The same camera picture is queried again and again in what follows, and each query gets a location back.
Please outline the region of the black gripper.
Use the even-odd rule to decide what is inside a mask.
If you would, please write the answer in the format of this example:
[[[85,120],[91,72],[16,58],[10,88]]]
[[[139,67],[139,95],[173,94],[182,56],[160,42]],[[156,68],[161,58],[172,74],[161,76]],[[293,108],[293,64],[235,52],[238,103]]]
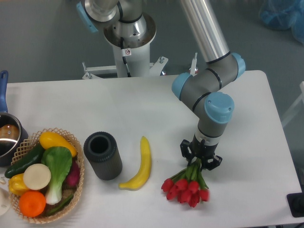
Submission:
[[[183,140],[180,144],[180,150],[182,157],[188,162],[187,166],[192,164],[192,160],[197,157],[201,160],[201,170],[211,171],[217,168],[221,162],[222,157],[215,155],[217,144],[205,145],[205,140],[199,142],[197,139],[193,139],[192,142]]]

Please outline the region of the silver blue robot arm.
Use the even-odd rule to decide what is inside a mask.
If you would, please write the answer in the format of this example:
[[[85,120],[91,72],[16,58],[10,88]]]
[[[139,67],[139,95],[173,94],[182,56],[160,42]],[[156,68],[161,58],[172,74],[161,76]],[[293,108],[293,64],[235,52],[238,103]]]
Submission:
[[[150,64],[150,43],[156,35],[154,20],[142,9],[140,0],[81,0],[76,9],[91,32],[99,28],[112,45],[118,77],[156,76],[160,71]],[[171,89],[198,118],[191,142],[182,141],[182,156],[199,158],[201,169],[218,167],[222,158],[215,154],[234,110],[233,99],[221,89],[239,78],[246,65],[239,54],[231,53],[214,11],[207,0],[183,0],[182,9],[207,68],[182,73]]]

